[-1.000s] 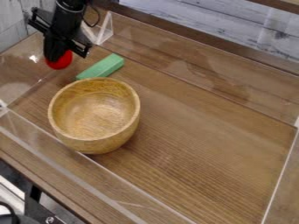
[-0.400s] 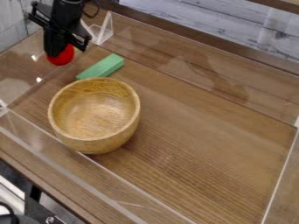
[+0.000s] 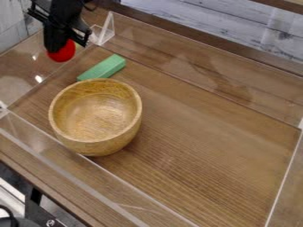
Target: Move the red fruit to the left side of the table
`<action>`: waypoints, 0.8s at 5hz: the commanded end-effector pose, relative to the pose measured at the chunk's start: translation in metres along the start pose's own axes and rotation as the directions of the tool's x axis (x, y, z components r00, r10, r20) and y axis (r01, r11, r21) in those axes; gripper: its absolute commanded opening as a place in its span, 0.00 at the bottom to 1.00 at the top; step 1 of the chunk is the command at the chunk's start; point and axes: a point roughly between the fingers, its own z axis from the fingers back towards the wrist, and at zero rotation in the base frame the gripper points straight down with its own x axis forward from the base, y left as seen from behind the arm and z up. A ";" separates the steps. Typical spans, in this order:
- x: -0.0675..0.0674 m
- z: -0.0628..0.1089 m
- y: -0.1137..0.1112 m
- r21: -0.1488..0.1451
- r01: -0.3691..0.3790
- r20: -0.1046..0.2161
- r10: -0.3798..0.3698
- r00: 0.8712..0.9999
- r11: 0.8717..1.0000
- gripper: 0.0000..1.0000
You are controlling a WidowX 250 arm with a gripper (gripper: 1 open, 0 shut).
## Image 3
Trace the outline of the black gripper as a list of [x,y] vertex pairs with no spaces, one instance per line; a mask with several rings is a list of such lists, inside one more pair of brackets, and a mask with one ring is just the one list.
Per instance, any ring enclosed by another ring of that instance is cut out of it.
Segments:
[[82,10],[90,11],[90,0],[29,0],[28,14],[44,26],[44,45],[50,53],[66,45],[68,39],[82,47],[88,45],[90,29],[81,19]]

